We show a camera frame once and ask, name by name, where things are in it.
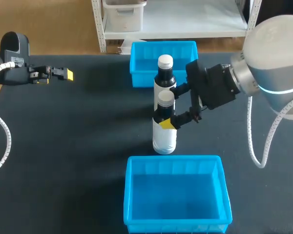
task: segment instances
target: blue plastic tray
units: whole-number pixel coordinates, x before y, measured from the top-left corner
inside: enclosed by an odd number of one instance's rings
[[[130,233],[224,233],[231,222],[219,156],[128,159],[124,223]]]
[[[131,47],[130,73],[133,87],[153,87],[161,55],[174,59],[173,74],[177,85],[187,81],[186,64],[198,59],[195,41],[134,42]]]

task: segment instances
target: white bottle cap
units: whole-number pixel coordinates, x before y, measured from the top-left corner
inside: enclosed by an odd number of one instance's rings
[[[175,95],[170,90],[162,90],[158,94],[158,104],[163,107],[169,107],[174,105],[175,103]]]
[[[174,61],[170,55],[161,55],[158,58],[158,67],[161,69],[170,69],[172,68]]]

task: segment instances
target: bottle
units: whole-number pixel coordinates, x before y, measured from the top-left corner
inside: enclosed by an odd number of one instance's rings
[[[176,87],[176,78],[172,73],[173,58],[161,55],[158,58],[158,74],[154,79],[154,110],[157,109],[157,97],[160,91]]]
[[[159,123],[174,114],[174,93],[162,90],[157,100],[157,110],[153,114],[153,149],[161,155],[168,155],[176,148],[177,130],[163,129]]]

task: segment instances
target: black mat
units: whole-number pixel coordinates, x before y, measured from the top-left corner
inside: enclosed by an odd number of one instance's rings
[[[229,54],[202,54],[206,66]],[[69,67],[74,82],[3,87],[0,116],[12,151],[0,169],[0,234],[125,234],[124,175],[131,155],[154,155],[152,89],[133,89],[127,56],[37,56]],[[189,96],[177,100],[178,112]],[[203,112],[178,131],[177,155],[219,155],[231,201],[227,233],[293,233],[293,121],[281,123],[264,170],[251,161],[247,98]],[[254,99],[253,139],[261,157],[274,118]],[[5,149],[0,128],[0,158]]]

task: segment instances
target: shelf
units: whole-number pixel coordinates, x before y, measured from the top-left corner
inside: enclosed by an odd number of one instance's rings
[[[179,39],[243,37],[247,24],[235,0],[148,0],[143,29],[112,32],[109,20],[105,39]]]

